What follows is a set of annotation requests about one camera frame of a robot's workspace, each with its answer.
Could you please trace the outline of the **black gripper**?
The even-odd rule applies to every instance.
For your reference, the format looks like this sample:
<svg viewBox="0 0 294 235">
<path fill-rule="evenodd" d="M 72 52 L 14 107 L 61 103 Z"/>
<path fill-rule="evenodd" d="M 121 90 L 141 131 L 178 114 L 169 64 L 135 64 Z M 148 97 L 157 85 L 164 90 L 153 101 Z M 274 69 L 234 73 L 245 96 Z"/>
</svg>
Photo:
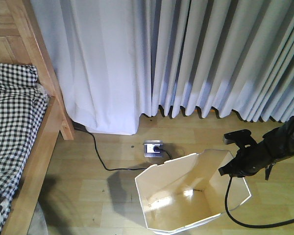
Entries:
<svg viewBox="0 0 294 235">
<path fill-rule="evenodd" d="M 253 162 L 251 153 L 252 147 L 239 149 L 235 158 L 218 169 L 220 175 L 242 178 L 256 174 L 260 169 L 257 164 Z"/>
</svg>

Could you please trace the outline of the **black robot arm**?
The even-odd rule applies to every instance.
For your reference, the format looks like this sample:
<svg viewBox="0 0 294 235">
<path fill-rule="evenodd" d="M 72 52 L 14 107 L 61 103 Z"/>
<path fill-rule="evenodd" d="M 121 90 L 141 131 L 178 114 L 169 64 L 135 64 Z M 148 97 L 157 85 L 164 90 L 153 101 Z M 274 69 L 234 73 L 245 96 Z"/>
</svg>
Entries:
<svg viewBox="0 0 294 235">
<path fill-rule="evenodd" d="M 239 150 L 234 159 L 219 168 L 220 175 L 231 177 L 253 176 L 262 168 L 268 180 L 273 166 L 282 160 L 294 156 L 294 116 L 282 126 L 272 129 L 263 135 L 257 143 L 247 129 L 226 133 L 225 144 L 235 143 Z"/>
</svg>

